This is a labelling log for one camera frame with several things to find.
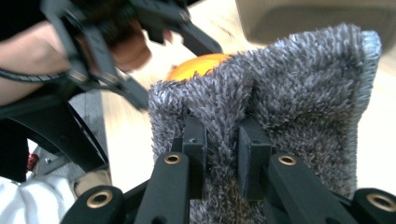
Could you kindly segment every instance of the red object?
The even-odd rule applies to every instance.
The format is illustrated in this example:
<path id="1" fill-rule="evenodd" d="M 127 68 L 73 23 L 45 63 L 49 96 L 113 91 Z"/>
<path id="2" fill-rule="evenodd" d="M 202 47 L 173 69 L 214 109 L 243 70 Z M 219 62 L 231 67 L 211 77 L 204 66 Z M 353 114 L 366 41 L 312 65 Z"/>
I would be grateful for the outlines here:
<path id="1" fill-rule="evenodd" d="M 27 159 L 27 170 L 32 171 L 38 161 L 38 156 L 35 153 L 30 153 Z"/>

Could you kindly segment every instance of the black pants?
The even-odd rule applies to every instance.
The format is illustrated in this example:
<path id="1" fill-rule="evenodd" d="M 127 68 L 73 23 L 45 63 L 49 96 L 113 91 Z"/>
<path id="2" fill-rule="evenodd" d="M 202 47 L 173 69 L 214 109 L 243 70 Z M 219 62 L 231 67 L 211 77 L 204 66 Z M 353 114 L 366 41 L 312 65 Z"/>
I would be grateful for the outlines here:
<path id="1" fill-rule="evenodd" d="M 26 181 L 29 156 L 27 139 L 13 128 L 13 121 L 0 120 L 0 176 Z"/>

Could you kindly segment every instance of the white cloth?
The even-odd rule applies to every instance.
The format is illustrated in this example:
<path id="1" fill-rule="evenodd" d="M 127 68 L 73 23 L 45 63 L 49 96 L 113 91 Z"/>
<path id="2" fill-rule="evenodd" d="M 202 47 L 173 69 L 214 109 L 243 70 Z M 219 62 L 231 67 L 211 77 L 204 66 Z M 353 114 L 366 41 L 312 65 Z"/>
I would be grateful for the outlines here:
<path id="1" fill-rule="evenodd" d="M 75 201 L 64 177 L 36 176 L 20 185 L 0 180 L 0 223 L 60 223 Z"/>

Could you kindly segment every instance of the black cable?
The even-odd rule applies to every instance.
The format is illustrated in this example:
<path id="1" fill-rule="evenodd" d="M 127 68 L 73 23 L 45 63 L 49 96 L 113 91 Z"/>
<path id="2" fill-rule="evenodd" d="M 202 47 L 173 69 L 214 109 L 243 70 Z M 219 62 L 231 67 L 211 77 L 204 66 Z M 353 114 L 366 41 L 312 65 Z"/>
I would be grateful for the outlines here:
<path id="1" fill-rule="evenodd" d="M 40 75 L 40 76 L 30 76 L 30 75 L 25 75 L 25 74 L 20 74 L 20 73 L 15 73 L 15 72 L 10 72 L 8 70 L 0 68 L 0 77 L 10 79 L 13 81 L 19 81 L 19 82 L 42 82 L 42 83 L 48 83 L 48 82 L 53 82 L 55 80 L 58 80 L 59 78 L 64 78 L 66 77 L 67 72 L 62 72 L 58 74 L 50 74 L 50 75 Z"/>

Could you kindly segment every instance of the table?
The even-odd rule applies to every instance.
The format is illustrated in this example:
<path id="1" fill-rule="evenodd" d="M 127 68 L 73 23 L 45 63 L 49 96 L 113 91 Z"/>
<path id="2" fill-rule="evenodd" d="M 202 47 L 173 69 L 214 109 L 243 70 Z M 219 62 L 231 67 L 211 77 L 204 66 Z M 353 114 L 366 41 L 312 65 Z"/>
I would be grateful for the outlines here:
<path id="1" fill-rule="evenodd" d="M 216 39 L 225 53 L 262 48 L 246 41 L 234 0 L 205 0 L 190 6 L 192 22 Z M 148 42 L 152 58 L 134 71 L 143 86 L 165 79 L 173 65 L 195 57 L 181 37 L 164 46 Z M 103 92 L 106 141 L 113 185 L 123 192 L 149 179 L 153 159 L 147 112 L 136 111 L 123 98 Z M 380 61 L 371 102 L 359 126 L 358 187 L 376 187 L 396 194 L 396 47 Z"/>

